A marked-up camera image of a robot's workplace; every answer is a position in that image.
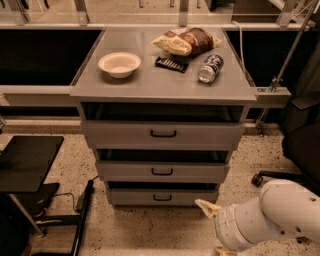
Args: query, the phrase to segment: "terrazzo floor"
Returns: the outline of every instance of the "terrazzo floor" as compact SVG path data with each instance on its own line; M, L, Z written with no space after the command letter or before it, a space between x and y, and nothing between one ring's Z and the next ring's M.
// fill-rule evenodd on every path
M57 193L71 192L78 198L88 179L97 175L93 153L80 127L6 126L0 135L0 146L4 147L15 134L64 136L65 141L45 181L60 182ZM261 169L296 171L281 154L281 133L272 128L265 130L265 134L259 137L255 129L247 129L232 156L231 169L220 187L217 204L225 206L256 197L259 188L250 180ZM72 203L70 196L55 197L48 214L73 214ZM44 238L31 234L32 253L70 251L74 231L73 227L48 227ZM107 202L103 182L96 179L79 255L212 256L215 255L213 222L197 207L112 207ZM238 255L316 256L320 255L320 245L312 241L299 244L295 239L267 241Z

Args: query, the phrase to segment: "white bowl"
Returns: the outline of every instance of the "white bowl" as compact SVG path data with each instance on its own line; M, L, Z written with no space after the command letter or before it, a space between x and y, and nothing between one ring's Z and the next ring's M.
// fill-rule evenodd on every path
M132 74L141 64L137 55L128 52L115 52L102 57L98 66L112 77L125 78Z

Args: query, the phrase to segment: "gray cabinet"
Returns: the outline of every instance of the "gray cabinet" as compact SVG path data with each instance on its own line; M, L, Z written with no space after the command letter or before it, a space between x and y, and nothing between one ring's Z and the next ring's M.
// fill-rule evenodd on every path
M193 59L186 74L155 69L153 59L164 53L150 41L166 28L127 29L106 30L71 91L109 203L215 202L243 134L242 122L255 101L254 91L227 43L212 50L227 62L215 84L207 86L193 72L205 55ZM224 37L216 28L211 32ZM116 51L112 38L121 35L116 50L138 54L142 65L131 77L115 80L101 73L97 61Z

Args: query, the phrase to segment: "cabinet top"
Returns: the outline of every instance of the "cabinet top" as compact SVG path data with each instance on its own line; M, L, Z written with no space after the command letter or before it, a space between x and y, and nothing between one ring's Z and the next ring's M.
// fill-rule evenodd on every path
M190 58L186 73L155 66L158 57L170 57L151 41L175 27L108 27L96 45L75 85L71 96L85 101L159 102L197 104L250 104L256 100L240 64L221 28L203 27L222 45ZM128 78L116 79L98 67L98 61L112 52L130 52L141 58L140 67ZM210 84L198 80L197 71L204 59L216 53L224 66Z

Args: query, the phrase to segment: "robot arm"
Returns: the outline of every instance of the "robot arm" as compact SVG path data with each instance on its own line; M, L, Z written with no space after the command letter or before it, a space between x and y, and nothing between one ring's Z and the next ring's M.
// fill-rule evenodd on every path
M214 218L216 236L230 251L295 237L320 242L320 198L288 180L266 183L259 197L242 204L217 207L201 199L196 204Z

